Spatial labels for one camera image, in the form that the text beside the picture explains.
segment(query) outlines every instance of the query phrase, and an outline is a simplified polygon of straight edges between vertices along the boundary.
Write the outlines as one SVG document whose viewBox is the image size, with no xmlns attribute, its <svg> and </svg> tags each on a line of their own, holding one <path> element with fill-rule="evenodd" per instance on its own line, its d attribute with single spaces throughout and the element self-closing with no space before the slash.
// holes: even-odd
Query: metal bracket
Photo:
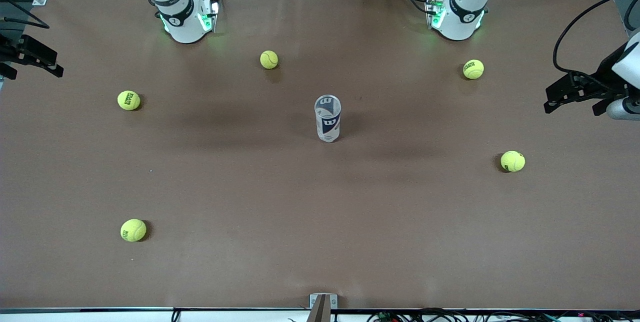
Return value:
<svg viewBox="0 0 640 322">
<path fill-rule="evenodd" d="M 338 295 L 334 293 L 313 293 L 309 294 L 309 308 L 313 308 L 316 299 L 321 295 L 326 295 L 329 298 L 329 306 L 331 309 L 338 308 Z"/>
<path fill-rule="evenodd" d="M 43 7 L 46 4 L 47 0 L 33 0 L 33 3 L 31 5 L 33 5 L 34 7 Z"/>
</svg>

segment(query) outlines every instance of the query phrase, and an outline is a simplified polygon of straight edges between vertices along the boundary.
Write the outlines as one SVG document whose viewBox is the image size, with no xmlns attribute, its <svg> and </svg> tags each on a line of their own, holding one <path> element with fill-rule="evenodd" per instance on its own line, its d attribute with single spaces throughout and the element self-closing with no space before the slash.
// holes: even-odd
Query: tennis ball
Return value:
<svg viewBox="0 0 640 322">
<path fill-rule="evenodd" d="M 500 165 L 507 172 L 517 172 L 524 167 L 524 155 L 516 151 L 508 151 L 500 158 Z"/>
<path fill-rule="evenodd" d="M 147 226 L 139 219 L 130 219 L 120 227 L 120 235 L 126 242 L 137 242 L 147 233 Z"/>
<path fill-rule="evenodd" d="M 133 91 L 124 91 L 118 96 L 118 104 L 124 110 L 134 110 L 140 105 L 140 96 Z"/>
<path fill-rule="evenodd" d="M 462 68 L 462 73 L 469 79 L 477 79 L 485 72 L 485 65 L 477 59 L 469 60 Z"/>
<path fill-rule="evenodd" d="M 272 51 L 265 51 L 260 55 L 260 64 L 266 69 L 273 69 L 278 66 L 278 55 Z"/>
</svg>

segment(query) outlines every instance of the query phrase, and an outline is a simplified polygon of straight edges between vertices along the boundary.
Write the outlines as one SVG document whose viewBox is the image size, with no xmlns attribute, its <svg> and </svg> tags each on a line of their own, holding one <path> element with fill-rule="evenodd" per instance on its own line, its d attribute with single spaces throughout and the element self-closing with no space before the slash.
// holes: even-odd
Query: table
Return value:
<svg viewBox="0 0 640 322">
<path fill-rule="evenodd" d="M 406 0 L 224 0 L 180 45 L 147 0 L 49 0 L 27 32 L 64 78 L 19 67 L 0 94 L 0 305 L 638 308 L 640 124 L 543 109 L 596 1 L 491 0 L 450 42 Z M 626 39 L 605 5 L 560 62 Z M 119 237 L 130 218 L 147 240 Z"/>
</svg>

